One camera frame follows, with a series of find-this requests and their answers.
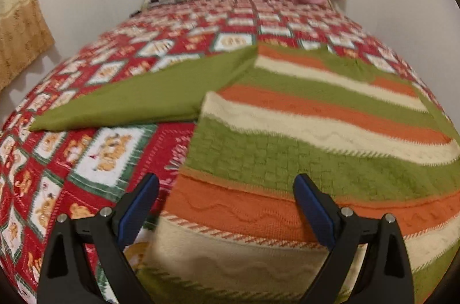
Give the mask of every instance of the patterned blanket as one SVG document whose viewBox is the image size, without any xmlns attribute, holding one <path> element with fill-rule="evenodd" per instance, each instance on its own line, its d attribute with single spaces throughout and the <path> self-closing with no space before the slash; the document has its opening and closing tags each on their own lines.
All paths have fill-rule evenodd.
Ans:
<svg viewBox="0 0 460 304">
<path fill-rule="evenodd" d="M 31 133 L 35 116 L 106 83 L 255 41 L 305 49 L 326 43 L 331 53 L 409 80 L 439 106 L 404 60 L 330 9 L 277 0 L 198 0 L 131 18 L 54 69 L 0 132 L 0 264 L 28 303 L 35 302 L 41 257 L 57 215 L 95 214 L 155 172 L 162 192 L 136 243 L 125 251 L 136 268 L 194 130 L 192 123 L 161 123 Z M 95 252 L 88 253 L 103 294 L 115 301 Z"/>
</svg>

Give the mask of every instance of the blue pad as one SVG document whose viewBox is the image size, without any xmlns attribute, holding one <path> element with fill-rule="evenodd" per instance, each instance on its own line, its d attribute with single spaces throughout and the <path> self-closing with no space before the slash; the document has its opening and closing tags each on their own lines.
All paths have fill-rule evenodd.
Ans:
<svg viewBox="0 0 460 304">
<path fill-rule="evenodd" d="M 131 206 L 121 218 L 118 227 L 118 245 L 121 249 L 134 243 L 153 203 L 155 202 L 160 183 L 156 175 L 151 174 L 150 178 L 143 185 Z"/>
<path fill-rule="evenodd" d="M 331 251 L 336 242 L 334 224 L 301 175 L 298 175 L 294 180 L 294 196 L 319 243 Z"/>
</svg>

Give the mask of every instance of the curtain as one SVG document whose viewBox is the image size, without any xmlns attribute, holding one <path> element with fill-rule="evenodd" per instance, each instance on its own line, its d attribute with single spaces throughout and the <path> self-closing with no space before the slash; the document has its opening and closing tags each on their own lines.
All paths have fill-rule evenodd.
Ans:
<svg viewBox="0 0 460 304">
<path fill-rule="evenodd" d="M 0 90 L 53 44 L 38 0 L 0 0 Z"/>
</svg>

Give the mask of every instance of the green sleeve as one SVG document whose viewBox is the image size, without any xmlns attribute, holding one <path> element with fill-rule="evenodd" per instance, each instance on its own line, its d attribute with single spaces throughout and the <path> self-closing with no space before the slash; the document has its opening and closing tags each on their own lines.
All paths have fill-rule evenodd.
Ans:
<svg viewBox="0 0 460 304">
<path fill-rule="evenodd" d="M 108 84 L 45 112 L 31 131 L 62 131 L 198 118 L 206 92 L 233 84 L 254 65 L 257 46 L 184 61 Z"/>
</svg>

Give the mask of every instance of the sweater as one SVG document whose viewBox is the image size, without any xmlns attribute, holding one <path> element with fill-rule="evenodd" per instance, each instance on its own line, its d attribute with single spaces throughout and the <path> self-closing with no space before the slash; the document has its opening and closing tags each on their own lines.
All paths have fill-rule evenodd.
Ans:
<svg viewBox="0 0 460 304">
<path fill-rule="evenodd" d="M 138 273 L 158 304 L 297 302 L 327 256 L 295 204 L 302 172 L 360 216 L 395 214 L 418 303 L 442 278 L 460 238 L 459 136 L 409 82 L 361 60 L 246 47 L 110 84 L 32 129 L 198 117 Z"/>
</svg>

